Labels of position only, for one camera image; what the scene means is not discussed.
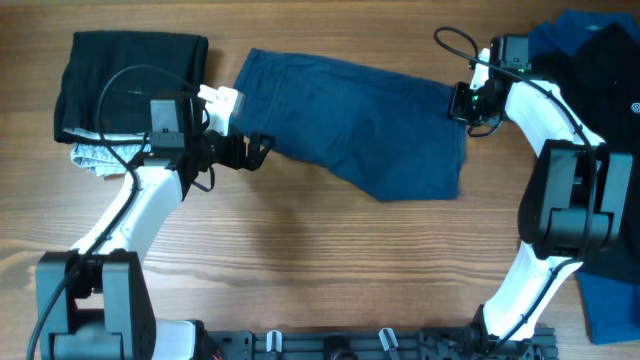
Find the robotic arm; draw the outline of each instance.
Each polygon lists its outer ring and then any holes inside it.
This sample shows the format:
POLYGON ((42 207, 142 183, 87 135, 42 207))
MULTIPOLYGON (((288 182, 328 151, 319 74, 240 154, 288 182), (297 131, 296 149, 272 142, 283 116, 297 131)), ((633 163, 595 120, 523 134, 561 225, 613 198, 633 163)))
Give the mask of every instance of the robotic arm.
MULTIPOLYGON (((242 95, 233 89, 203 88, 211 114, 208 130, 196 131, 189 119, 193 104, 181 96, 152 101, 151 151, 133 161, 139 191, 111 237, 94 251, 71 286, 57 299, 41 336, 43 359, 212 359, 346 360, 402 359, 530 359, 555 344, 553 331, 540 335, 535 323, 553 294, 585 258, 615 241, 629 181, 631 157, 609 153, 602 138, 589 131, 553 101, 557 86, 536 78, 528 62, 525 37, 505 35, 492 41, 478 58, 471 85, 458 83, 449 116, 473 129, 495 131, 509 118, 524 132, 538 161, 523 196, 518 228, 523 240, 504 283, 481 305, 464 329, 437 328, 379 333, 266 335, 250 332, 207 332, 200 321, 162 321, 153 314, 141 263, 167 216, 179 206, 200 171, 213 164, 234 169, 260 167, 274 139, 252 134, 248 152, 244 137, 229 134, 228 120, 239 111, 242 95), (548 92, 504 72, 527 76, 548 92), (585 145, 582 131, 590 145, 585 145), (597 160, 589 172, 587 146, 597 160), (593 213, 589 189, 595 186, 593 213), (585 222, 590 231, 584 237, 585 222), (104 294, 104 309, 86 310, 75 299, 104 294)), ((87 252, 132 191, 125 177, 122 190, 96 226, 66 253, 46 253, 36 268, 39 311, 70 267, 87 252)))
POLYGON ((481 126, 490 127, 490 135, 507 117, 523 131, 538 161, 518 213, 523 243, 502 286, 467 328, 468 355, 493 354, 506 341, 534 336, 538 317, 562 282, 582 266, 585 255, 616 240, 632 165, 629 154, 606 150, 605 141, 569 109, 557 85, 531 72, 526 37, 496 37, 478 59, 493 67, 478 63, 471 85, 456 84, 450 118, 468 124, 474 136, 473 129, 481 126), (526 76, 545 92, 515 82, 493 71, 495 67, 526 76), (569 114, 550 101, 552 96, 569 114), (583 143, 578 131, 589 144, 583 143), (588 172, 587 146, 596 153, 595 179, 588 172), (595 211, 590 232, 583 238, 592 182, 596 182, 595 211))

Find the white robotic arm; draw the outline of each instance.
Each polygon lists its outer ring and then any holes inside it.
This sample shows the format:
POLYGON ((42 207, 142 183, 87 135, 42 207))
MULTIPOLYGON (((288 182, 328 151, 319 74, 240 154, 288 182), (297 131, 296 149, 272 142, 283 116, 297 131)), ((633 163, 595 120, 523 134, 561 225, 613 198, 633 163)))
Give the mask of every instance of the white robotic arm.
MULTIPOLYGON (((205 107, 211 119, 207 129, 227 136, 230 119, 237 116, 241 110, 243 94, 227 87, 215 90, 202 85, 198 96, 206 101, 205 107)), ((168 169, 166 166, 146 165, 136 168, 135 171, 140 180, 136 198, 111 232, 110 239, 94 251, 94 254, 108 255, 115 249, 124 249, 137 252, 140 263, 143 263, 160 227, 182 202, 184 184, 177 170, 168 169)), ((131 175, 127 173, 120 192, 98 223, 87 235, 73 244, 71 250, 78 250, 80 254, 84 254, 89 249, 126 202, 132 184, 131 175)))
MULTIPOLYGON (((489 49, 483 49, 479 59, 488 62, 489 54, 489 49)), ((488 79, 489 69, 482 64, 477 64, 471 89, 479 89, 488 79)), ((557 85, 547 81, 535 82, 551 91, 558 100, 564 103, 557 85)), ((569 119, 560 108, 549 101, 545 94, 526 83, 520 82, 511 86, 507 96, 505 113, 520 127, 536 156, 540 155, 547 140, 567 140, 582 145, 582 140, 576 135, 569 119)), ((573 112, 572 115, 578 124, 582 124, 573 112)), ((582 131, 592 145, 604 144, 604 140, 586 126, 583 126, 582 131)), ((569 257, 550 256, 545 260, 540 260, 536 257, 533 246, 523 242, 500 289, 484 306, 484 322, 488 333, 500 339, 507 336, 537 299, 551 276, 551 271, 569 259, 569 257)), ((577 262, 560 271, 528 322, 510 337, 511 340, 519 341, 533 336, 536 322, 544 308, 562 282, 580 266, 582 266, 582 262, 577 262)))

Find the black cloth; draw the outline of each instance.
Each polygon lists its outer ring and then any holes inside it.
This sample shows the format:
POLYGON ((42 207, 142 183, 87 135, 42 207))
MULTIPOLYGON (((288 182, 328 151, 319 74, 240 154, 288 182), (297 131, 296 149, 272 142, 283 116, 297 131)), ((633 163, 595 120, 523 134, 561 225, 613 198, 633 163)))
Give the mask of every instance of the black cloth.
MULTIPOLYGON (((111 77, 128 66, 157 66, 198 87, 204 80, 208 47, 207 38, 198 35, 133 31, 75 33, 54 112, 54 139, 63 143, 90 142, 65 129, 97 133, 98 98, 111 77)), ((152 70, 137 69, 123 74, 114 82, 103 103, 101 116, 105 133, 149 131, 151 97, 185 90, 183 83, 152 70)))
POLYGON ((447 119, 452 89, 303 54, 253 49, 235 88, 234 126, 274 135, 274 150, 327 167, 380 201, 453 199, 465 126, 447 119))
POLYGON ((640 45, 622 26, 612 24, 573 58, 554 52, 535 57, 532 66, 558 83, 567 104, 611 150, 634 157, 621 235, 611 249, 588 259, 581 271, 639 284, 640 45))

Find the wooden table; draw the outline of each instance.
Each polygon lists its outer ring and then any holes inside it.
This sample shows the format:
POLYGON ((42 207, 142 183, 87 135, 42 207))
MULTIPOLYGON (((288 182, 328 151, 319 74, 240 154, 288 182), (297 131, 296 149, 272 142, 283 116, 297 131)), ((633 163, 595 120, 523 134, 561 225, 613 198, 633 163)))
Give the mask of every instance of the wooden table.
MULTIPOLYGON (((2 359, 24 356, 37 316, 38 259, 46 250, 68 249, 121 186, 122 180, 104 181, 76 168, 69 147, 53 141, 52 112, 74 31, 207 36, 207 83, 216 87, 233 84, 252 47, 321 54, 453 84, 471 73, 465 61, 434 43, 436 27, 460 27, 486 46, 492 36, 527 32, 567 6, 553 0, 60 2, 70 6, 36 0, 32 7, 0 7, 2 359)), ((573 5, 640 16, 631 1, 573 5)), ((456 201, 378 203, 324 168, 278 154, 255 173, 218 168, 215 191, 192 191, 147 256, 154 311, 162 318, 202 319, 210 330, 464 325, 514 259, 517 209, 533 163, 525 138, 506 124, 491 138, 468 140, 456 201)), ((638 342, 589 343, 573 278, 541 323, 556 327, 563 359, 640 353, 638 342)))

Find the folded black shirt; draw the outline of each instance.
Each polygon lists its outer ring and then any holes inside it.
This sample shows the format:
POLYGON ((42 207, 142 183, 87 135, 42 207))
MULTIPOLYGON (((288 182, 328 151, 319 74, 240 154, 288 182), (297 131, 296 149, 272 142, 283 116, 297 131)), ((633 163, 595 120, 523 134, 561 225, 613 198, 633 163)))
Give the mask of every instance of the folded black shirt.
POLYGON ((253 49, 235 88, 242 133, 327 167, 380 201, 453 199, 465 126, 447 119, 449 86, 345 61, 253 49))
MULTIPOLYGON (((198 35, 133 31, 75 33, 54 112, 54 139, 63 143, 91 143, 91 134, 97 133, 98 98, 111 77, 128 66, 157 66, 198 87, 204 80, 208 47, 207 38, 198 35)), ((152 70, 138 69, 123 74, 114 82, 103 103, 101 120, 105 134, 149 131, 151 97, 185 90, 183 83, 152 70)))

